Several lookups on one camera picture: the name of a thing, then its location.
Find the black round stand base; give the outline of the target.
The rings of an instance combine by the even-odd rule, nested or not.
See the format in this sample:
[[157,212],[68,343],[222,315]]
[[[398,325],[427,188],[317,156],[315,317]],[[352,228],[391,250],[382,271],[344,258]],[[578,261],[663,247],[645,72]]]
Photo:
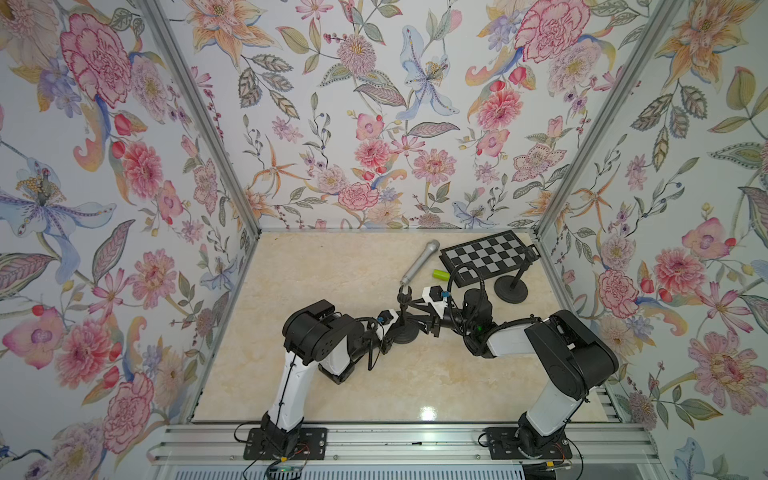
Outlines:
[[501,301],[510,304],[523,303],[529,293],[525,282],[512,276],[499,277],[494,282],[494,292]]

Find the black stand pole with clip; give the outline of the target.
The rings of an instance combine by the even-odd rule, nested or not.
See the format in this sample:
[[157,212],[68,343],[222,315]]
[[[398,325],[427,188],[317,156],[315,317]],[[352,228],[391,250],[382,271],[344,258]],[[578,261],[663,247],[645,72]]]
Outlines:
[[534,244],[531,244],[523,247],[523,251],[519,254],[519,257],[519,268],[517,269],[517,272],[511,283],[513,288],[517,287],[517,285],[522,281],[523,274],[541,258],[541,255],[538,247]]

